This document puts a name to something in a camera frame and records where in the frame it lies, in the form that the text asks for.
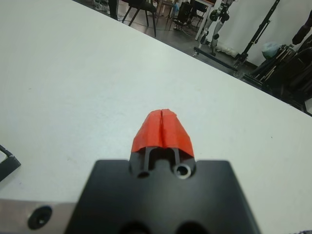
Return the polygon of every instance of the red tape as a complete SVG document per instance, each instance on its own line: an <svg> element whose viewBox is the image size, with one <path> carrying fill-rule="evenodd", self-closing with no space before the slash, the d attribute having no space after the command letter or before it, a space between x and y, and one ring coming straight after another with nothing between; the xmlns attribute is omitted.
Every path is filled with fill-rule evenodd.
<svg viewBox="0 0 312 234"><path fill-rule="evenodd" d="M194 157L189 135L169 109L152 111L146 117L133 140L131 152L144 147L178 148Z"/></svg>

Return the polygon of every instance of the screw hole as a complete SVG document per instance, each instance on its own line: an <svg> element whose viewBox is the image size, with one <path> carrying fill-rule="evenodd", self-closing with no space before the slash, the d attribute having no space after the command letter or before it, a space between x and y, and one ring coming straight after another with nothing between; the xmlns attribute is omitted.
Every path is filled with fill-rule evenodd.
<svg viewBox="0 0 312 234"><path fill-rule="evenodd" d="M209 233L198 223L186 222L178 228L176 234L209 234Z"/></svg>
<svg viewBox="0 0 312 234"><path fill-rule="evenodd" d="M52 216L52 208L49 206L42 206L36 209L28 219L28 227L31 230L42 228L48 223Z"/></svg>
<svg viewBox="0 0 312 234"><path fill-rule="evenodd" d="M179 164L174 167L174 173L180 179L187 179L191 176L191 168L186 164Z"/></svg>
<svg viewBox="0 0 312 234"><path fill-rule="evenodd" d="M188 170L187 170L186 167L178 166L177 169L176 169L176 173L178 175L185 176L188 173Z"/></svg>
<svg viewBox="0 0 312 234"><path fill-rule="evenodd" d="M138 178L143 179L148 177L150 174L148 172L141 172L140 174L138 174Z"/></svg>
<svg viewBox="0 0 312 234"><path fill-rule="evenodd" d="M133 222L125 225L121 231L120 234L149 234L148 228L140 223L140 222Z"/></svg>

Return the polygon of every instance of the plastic bag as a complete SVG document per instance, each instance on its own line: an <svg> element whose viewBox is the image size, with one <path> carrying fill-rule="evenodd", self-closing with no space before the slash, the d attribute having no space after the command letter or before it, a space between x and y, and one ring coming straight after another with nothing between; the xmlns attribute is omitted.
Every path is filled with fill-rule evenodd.
<svg viewBox="0 0 312 234"><path fill-rule="evenodd" d="M262 54L266 59L271 59L274 55L276 55L279 47L280 44L276 42L267 42L263 45Z"/></svg>

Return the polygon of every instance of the metal stand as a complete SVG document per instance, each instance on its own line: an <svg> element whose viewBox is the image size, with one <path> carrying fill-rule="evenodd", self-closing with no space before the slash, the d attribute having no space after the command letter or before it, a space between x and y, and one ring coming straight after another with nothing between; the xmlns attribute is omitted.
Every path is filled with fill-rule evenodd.
<svg viewBox="0 0 312 234"><path fill-rule="evenodd" d="M270 21L270 17L272 16L273 12L275 11L277 5L279 4L280 0L275 0L275 3L273 4L273 6L271 7L270 11L268 12L267 16L264 18L264 20L262 21L262 23L260 24L258 30L256 31L256 33L254 34L253 38L251 39L251 41L249 42L249 44L247 45L246 49L244 50L244 52L241 55L237 55L237 63L235 64L235 67L238 67L240 64L244 63L248 57L248 51L250 50L250 48L254 45L257 44L260 37L262 36L262 34L264 33L264 31L266 30L266 28L268 27L268 25L271 23Z"/></svg>

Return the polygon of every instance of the desk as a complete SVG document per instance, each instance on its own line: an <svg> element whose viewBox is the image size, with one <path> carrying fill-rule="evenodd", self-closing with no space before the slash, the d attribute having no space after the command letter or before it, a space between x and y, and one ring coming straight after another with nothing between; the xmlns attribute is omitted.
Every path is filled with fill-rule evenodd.
<svg viewBox="0 0 312 234"><path fill-rule="evenodd" d="M209 16L209 14L210 14L211 9L215 6L215 3L209 2L209 1L207 1L207 0L195 0L195 1L198 1L198 2L200 2L200 3L202 3L202 4L206 5L206 6L208 6L207 11L205 12L205 14L204 14L204 16L203 16L203 20L201 21L199 30L198 30L198 32L197 32L197 34L196 34L196 37L195 37L195 40L197 40L198 37L200 36L200 33L201 33L203 27L204 27L205 24L206 24L206 21L207 21L207 18L208 18L208 16Z"/></svg>
<svg viewBox="0 0 312 234"><path fill-rule="evenodd" d="M0 198L76 202L170 108L197 160L231 162L264 234L311 229L310 116L70 0L1 1L0 31L0 144L22 164Z"/></svg>

